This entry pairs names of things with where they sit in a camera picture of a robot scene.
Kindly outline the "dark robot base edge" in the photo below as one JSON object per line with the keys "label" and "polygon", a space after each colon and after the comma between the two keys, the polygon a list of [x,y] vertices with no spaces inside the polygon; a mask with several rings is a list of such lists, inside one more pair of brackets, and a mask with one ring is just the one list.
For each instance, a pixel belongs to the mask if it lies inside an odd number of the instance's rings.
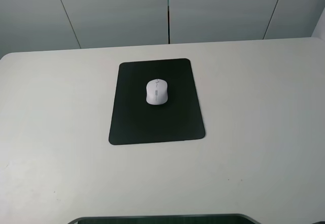
{"label": "dark robot base edge", "polygon": [[80,217],[69,223],[258,223],[243,214]]}

